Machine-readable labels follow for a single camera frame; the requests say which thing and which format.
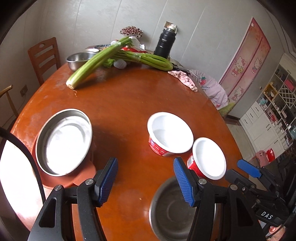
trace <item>black thermos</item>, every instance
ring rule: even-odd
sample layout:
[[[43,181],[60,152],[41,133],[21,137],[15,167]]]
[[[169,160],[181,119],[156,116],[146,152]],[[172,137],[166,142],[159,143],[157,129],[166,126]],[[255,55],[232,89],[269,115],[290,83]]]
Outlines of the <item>black thermos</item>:
[[[154,54],[167,58],[170,54],[170,49],[176,39],[177,26],[166,22],[165,28],[159,37],[158,44],[155,48]]]

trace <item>diamond lattice shelf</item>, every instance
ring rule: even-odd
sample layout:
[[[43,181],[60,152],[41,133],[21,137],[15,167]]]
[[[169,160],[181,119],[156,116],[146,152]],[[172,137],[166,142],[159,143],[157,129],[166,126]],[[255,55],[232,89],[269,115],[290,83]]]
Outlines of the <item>diamond lattice shelf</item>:
[[[286,85],[283,85],[283,87],[279,90],[279,94],[281,95],[283,100],[286,102],[287,106],[291,108],[293,103],[296,100],[296,96],[287,88]]]

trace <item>chair backrest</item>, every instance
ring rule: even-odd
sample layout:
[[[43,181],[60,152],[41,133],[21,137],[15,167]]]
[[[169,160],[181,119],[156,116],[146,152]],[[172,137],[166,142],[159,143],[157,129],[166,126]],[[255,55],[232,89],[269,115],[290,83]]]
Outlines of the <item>chair backrest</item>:
[[[39,56],[36,56],[38,53],[40,53],[41,51],[43,51],[51,46],[52,46],[51,49],[49,49],[45,53],[40,54]],[[42,85],[44,83],[44,79],[43,79],[42,75],[51,66],[56,65],[57,69],[61,67],[61,60],[59,58],[59,49],[57,47],[57,40],[55,37],[48,39],[48,40],[44,40],[44,41],[36,44],[35,46],[31,47],[28,50],[28,54],[29,54],[30,60],[32,62],[33,68],[35,70],[35,73],[37,75],[37,79],[38,79],[40,85]],[[54,56],[54,58],[52,58],[48,62],[45,62],[45,60],[47,60],[51,56]]]
[[[13,104],[11,98],[10,98],[10,95],[9,95],[9,93],[8,93],[8,91],[11,90],[12,88],[13,88],[13,85],[10,85],[10,86],[8,86],[7,88],[5,88],[4,90],[1,90],[1,91],[0,91],[0,98],[1,98],[4,94],[6,94],[7,99],[8,99],[8,102],[9,102],[9,105],[10,105],[10,107],[11,107],[11,109],[12,109],[12,111],[13,111],[15,117],[18,117],[17,109],[15,108],[15,106],[14,106],[14,104]]]

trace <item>red and white bowl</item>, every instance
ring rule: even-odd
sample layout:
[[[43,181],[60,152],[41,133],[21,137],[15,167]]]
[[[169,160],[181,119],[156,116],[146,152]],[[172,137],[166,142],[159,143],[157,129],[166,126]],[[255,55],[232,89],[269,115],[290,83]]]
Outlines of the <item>red and white bowl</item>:
[[[221,148],[211,139],[201,137],[195,140],[187,167],[199,177],[221,179],[226,172],[226,160]]]
[[[147,122],[149,145],[161,156],[184,153],[193,144],[193,134],[190,127],[180,117],[158,112],[150,116]]]

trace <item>hello kitty curtain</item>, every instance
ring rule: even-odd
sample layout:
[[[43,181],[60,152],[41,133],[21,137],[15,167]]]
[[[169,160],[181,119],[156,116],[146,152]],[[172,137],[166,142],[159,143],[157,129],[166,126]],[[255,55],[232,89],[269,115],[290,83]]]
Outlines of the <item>hello kitty curtain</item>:
[[[233,105],[246,92],[270,51],[270,45],[254,18],[240,47],[219,83]]]

